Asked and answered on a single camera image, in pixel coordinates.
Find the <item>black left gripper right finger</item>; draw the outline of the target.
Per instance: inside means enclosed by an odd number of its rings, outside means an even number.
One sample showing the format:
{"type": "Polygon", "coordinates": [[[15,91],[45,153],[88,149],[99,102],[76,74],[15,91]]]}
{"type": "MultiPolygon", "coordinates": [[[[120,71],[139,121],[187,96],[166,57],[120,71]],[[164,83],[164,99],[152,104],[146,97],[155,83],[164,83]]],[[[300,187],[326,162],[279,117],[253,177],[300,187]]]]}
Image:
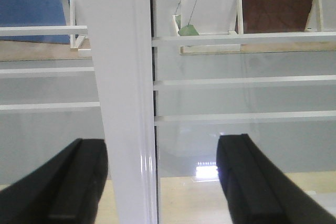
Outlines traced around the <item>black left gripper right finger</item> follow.
{"type": "Polygon", "coordinates": [[[233,223],[335,223],[248,134],[222,135],[216,164],[233,223]]]}

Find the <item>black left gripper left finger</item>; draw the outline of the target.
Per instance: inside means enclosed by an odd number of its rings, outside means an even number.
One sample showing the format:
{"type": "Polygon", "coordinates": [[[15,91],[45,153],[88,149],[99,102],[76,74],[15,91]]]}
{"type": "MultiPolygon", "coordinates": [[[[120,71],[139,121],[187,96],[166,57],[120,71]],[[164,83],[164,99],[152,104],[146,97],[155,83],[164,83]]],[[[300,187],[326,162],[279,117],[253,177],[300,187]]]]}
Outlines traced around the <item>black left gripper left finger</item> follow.
{"type": "Polygon", "coordinates": [[[76,139],[1,191],[1,223],[94,223],[108,174],[103,139],[76,139]]]}

